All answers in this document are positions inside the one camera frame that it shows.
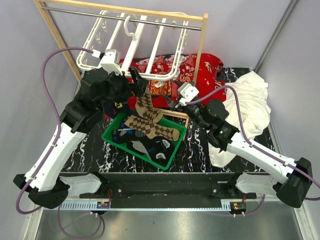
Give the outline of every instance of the metal floor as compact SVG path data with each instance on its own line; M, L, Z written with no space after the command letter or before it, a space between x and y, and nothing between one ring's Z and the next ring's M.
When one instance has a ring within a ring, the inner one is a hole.
M248 210L258 206L248 202ZM68 225L84 211L62 211L61 222ZM302 240L293 208L281 202L265 202L254 215L215 216L208 212L109 211L103 215L96 240ZM85 216L66 229L79 238L97 229L98 219ZM58 231L57 211L44 210L37 240L68 240Z

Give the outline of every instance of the white fabric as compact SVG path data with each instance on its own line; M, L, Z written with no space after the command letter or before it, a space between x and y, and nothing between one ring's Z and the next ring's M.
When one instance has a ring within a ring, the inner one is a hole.
M248 138L261 135L270 122L271 109L267 105L268 83L251 71L239 77L236 82L226 83L226 85L232 86L238 96L245 134ZM241 130L235 95L231 89L226 88L226 100L223 104L229 112L226 121ZM226 166L236 156L230 152L219 151L219 148L209 144L211 164L219 168Z

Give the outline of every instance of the red cloth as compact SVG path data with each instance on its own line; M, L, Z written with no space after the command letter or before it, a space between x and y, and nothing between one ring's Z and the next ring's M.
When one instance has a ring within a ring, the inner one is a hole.
M174 55L165 54L159 55L154 58L151 73L165 75L171 71ZM183 54L182 63L180 65L180 74L176 79L182 83L190 83L194 79L194 72L196 67L197 54ZM149 58L134 58L131 62L132 67L136 67L140 73L145 73ZM224 82L215 80L217 72L221 71L223 67L222 61L212 54L203 53L201 54L198 76L196 87L199 90L198 97L201 98L214 89L223 86ZM162 93L171 97L172 100L176 101L178 86L171 80L165 81L162 87L155 87L157 81L151 81L149 88L152 96L152 104L155 108L168 108L166 99L162 96ZM208 99L204 100L202 104L205 106L211 99L218 99L221 101L226 100L225 92L222 90L212 95ZM131 109L135 109L137 99L130 97L128 104Z

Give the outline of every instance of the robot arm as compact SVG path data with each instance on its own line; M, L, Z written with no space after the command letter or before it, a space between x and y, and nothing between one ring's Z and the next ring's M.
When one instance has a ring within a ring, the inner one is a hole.
M117 51L112 50L107 56L110 58L112 54L116 56L116 53ZM60 138L40 171L32 178L53 145L58 127L35 165L26 174L16 175L13 180L22 189L32 179L26 191L29 192L29 198L39 206L53 209L67 197L79 197L85 193L102 197L107 193L108 181L97 172L75 177L62 177L59 173L78 144L85 139L94 125L101 121L104 109L112 107L118 99L143 96L149 81L143 79L137 69L132 67L129 71L133 83L129 83L124 73L109 71L112 66L117 66L116 63L110 62L110 59L105 60L104 57L100 63L102 67L86 72L79 92L74 100L66 105L60 116Z
M197 99L199 91L190 83L182 84L177 81L175 83L179 85L178 102L173 102L165 96L171 110L187 113L199 127L209 131L207 140L215 148L243 157L270 174L235 174L236 179L231 181L233 191L274 195L291 207L301 206L312 182L288 167L288 164L312 177L311 163L307 159L302 157L300 160L295 160L280 155L251 139L249 144L236 127L225 121L229 113L221 101L211 100L206 107L201 103L187 105L187 102ZM282 164L272 157L281 159L285 163Z

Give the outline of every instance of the black marble surface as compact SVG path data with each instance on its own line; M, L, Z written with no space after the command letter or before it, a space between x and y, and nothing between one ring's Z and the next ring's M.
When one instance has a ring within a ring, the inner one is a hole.
M226 83L236 81L249 72L249 68L223 68L217 79ZM169 120L185 125L185 120L167 117ZM180 144L170 168L163 171L102 140L101 136L111 123L104 119L97 124L74 150L62 172L260 172L263 171L246 159L236 156L223 168L210 164L206 133L190 120L185 140ZM255 140L274 150L268 128Z

